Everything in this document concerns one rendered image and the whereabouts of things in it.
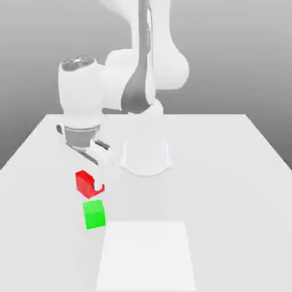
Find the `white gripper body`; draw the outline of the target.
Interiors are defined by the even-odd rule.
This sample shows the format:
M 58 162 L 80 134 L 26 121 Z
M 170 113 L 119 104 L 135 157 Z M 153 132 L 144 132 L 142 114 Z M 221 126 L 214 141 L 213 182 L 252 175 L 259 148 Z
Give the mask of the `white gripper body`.
M 63 170 L 71 174 L 84 170 L 100 183 L 115 177 L 116 153 L 112 148 L 104 149 L 94 144 L 85 150 L 62 143 L 62 159 Z

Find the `small red cube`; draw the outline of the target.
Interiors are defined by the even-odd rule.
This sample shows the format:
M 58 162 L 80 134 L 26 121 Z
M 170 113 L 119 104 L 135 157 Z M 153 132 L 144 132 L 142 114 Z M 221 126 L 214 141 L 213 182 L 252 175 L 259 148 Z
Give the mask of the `small red cube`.
M 75 179 L 77 190 L 87 199 L 91 199 L 105 191 L 104 184 L 101 190 L 94 191 L 93 188 L 94 177 L 85 170 L 76 172 Z

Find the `small green cube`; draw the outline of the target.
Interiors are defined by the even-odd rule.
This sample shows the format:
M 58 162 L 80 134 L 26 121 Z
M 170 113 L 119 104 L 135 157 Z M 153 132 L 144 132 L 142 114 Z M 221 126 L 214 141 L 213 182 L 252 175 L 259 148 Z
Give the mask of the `small green cube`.
M 102 200 L 93 200 L 83 203 L 83 214 L 87 229 L 106 225 L 106 215 Z

